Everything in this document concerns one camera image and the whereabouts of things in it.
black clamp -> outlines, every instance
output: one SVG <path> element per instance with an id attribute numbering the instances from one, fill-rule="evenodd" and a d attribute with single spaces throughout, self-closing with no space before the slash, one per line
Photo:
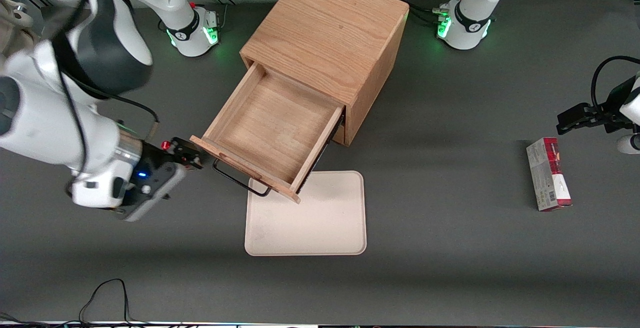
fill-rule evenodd
<path id="1" fill-rule="evenodd" d="M 484 27 L 487 22 L 489 22 L 489 19 L 491 19 L 491 16 L 482 20 L 473 20 L 471 18 L 467 18 L 464 14 L 462 14 L 462 11 L 460 11 L 460 2 L 455 5 L 453 11 L 455 14 L 455 18 L 458 22 L 460 22 L 460 24 L 464 26 L 464 29 L 466 29 L 467 33 L 475 33 L 480 31 L 480 29 Z"/>
<path id="2" fill-rule="evenodd" d="M 192 36 L 193 32 L 196 32 L 198 27 L 200 26 L 200 15 L 194 9 L 193 10 L 193 19 L 189 25 L 182 29 L 171 29 L 167 28 L 167 31 L 174 36 L 178 41 L 188 41 L 190 36 Z"/>

wooden drawer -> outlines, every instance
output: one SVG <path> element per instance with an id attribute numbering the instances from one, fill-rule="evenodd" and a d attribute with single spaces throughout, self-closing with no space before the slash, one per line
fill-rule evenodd
<path id="1" fill-rule="evenodd" d="M 253 63 L 202 138 L 217 159 L 300 203 L 299 189 L 345 105 Z"/>

wood grain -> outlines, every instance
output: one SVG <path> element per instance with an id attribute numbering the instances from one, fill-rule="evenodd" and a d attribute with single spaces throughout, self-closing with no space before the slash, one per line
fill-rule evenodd
<path id="1" fill-rule="evenodd" d="M 400 0 L 279 0 L 240 56 L 344 104 L 335 140 L 349 145 L 393 68 L 408 12 Z"/>
<path id="2" fill-rule="evenodd" d="M 291 184 L 338 108 L 267 73 L 215 141 Z"/>
<path id="3" fill-rule="evenodd" d="M 240 80 L 240 82 L 236 86 L 236 89 L 234 89 L 229 99 L 226 100 L 226 103 L 224 103 L 222 109 L 220 109 L 220 112 L 218 112 L 217 116 L 215 116 L 215 119 L 213 120 L 211 125 L 208 126 L 208 129 L 204 133 L 203 137 L 215 141 L 220 132 L 224 130 L 229 124 L 231 117 L 233 117 L 233 110 L 244 104 L 244 102 L 247 100 L 247 97 L 249 97 L 249 94 L 253 91 L 256 85 L 258 85 L 258 82 L 260 82 L 260 80 L 263 79 L 264 76 L 265 69 L 260 64 L 254 64 L 250 66 L 247 73 L 244 75 L 244 77 L 242 77 L 242 80 Z"/>
<path id="4" fill-rule="evenodd" d="M 394 34 L 389 36 L 384 50 L 382 50 L 380 57 L 375 62 L 375 65 L 362 86 L 358 99 L 351 106 L 347 107 L 344 135 L 344 145 L 347 147 L 354 141 L 356 133 L 387 81 L 391 70 L 394 68 L 396 56 L 398 55 L 398 47 L 400 47 L 400 40 L 402 39 L 402 33 L 404 32 L 406 23 L 406 15 L 398 19 Z"/>
<path id="5" fill-rule="evenodd" d="M 304 160 L 304 163 L 302 164 L 302 167 L 299 169 L 297 176 L 295 176 L 295 179 L 293 180 L 291 187 L 295 187 L 295 189 L 298 189 L 302 184 L 302 181 L 304 180 L 304 178 L 307 177 L 307 173 L 311 171 L 311 168 L 314 162 L 316 161 L 318 155 L 320 155 L 320 152 L 322 151 L 322 149 L 325 147 L 325 144 L 327 144 L 329 135 L 331 134 L 331 132 L 334 131 L 334 128 L 336 127 L 336 124 L 338 123 L 338 120 L 340 119 L 340 116 L 342 116 L 342 114 L 343 114 L 343 107 L 341 106 L 335 107 L 333 114 L 329 119 L 330 123 L 324 127 L 324 130 L 322 131 L 322 133 L 320 133 L 320 136 L 315 141 L 313 148 L 311 148 L 311 152 L 309 153 L 309 155 L 307 155 L 306 160 Z"/>
<path id="6" fill-rule="evenodd" d="M 213 155 L 217 159 L 220 159 L 234 169 L 237 169 L 245 175 L 254 178 L 254 180 L 261 182 L 268 187 L 271 187 L 271 189 L 285 196 L 286 198 L 289 198 L 295 203 L 300 203 L 300 197 L 298 196 L 298 194 L 296 194 L 295 191 L 292 191 L 291 185 L 283 182 L 282 180 L 279 180 L 278 178 L 272 177 L 269 172 L 262 170 L 258 166 L 254 166 L 253 164 L 251 164 L 251 162 L 247 162 L 234 153 L 229 152 L 225 148 L 215 144 L 215 142 L 213 141 L 210 141 L 208 139 L 200 139 L 196 136 L 191 136 L 189 140 L 208 152 L 208 154 Z"/>
<path id="7" fill-rule="evenodd" d="M 344 107 L 254 63 L 202 139 L 192 141 L 295 201 Z"/>

drawer handle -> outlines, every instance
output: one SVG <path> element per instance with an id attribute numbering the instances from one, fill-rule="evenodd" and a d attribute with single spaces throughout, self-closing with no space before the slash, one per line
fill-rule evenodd
<path id="1" fill-rule="evenodd" d="M 245 183 L 240 182 L 240 180 L 237 180 L 236 178 L 233 178 L 231 175 L 228 175 L 227 173 L 224 173 L 224 171 L 221 171 L 218 168 L 218 163 L 219 162 L 220 162 L 220 159 L 217 159 L 217 158 L 213 161 L 213 169 L 216 172 L 220 173 L 220 175 L 224 176 L 225 178 L 227 178 L 231 182 L 234 182 L 238 186 L 243 187 L 244 189 L 246 189 L 247 191 L 253 193 L 254 195 L 259 196 L 259 197 L 266 197 L 272 191 L 271 187 L 268 187 L 267 190 L 265 190 L 262 193 L 260 193 L 259 191 L 256 191 L 255 189 L 253 189 L 252 187 L 246 185 Z"/>

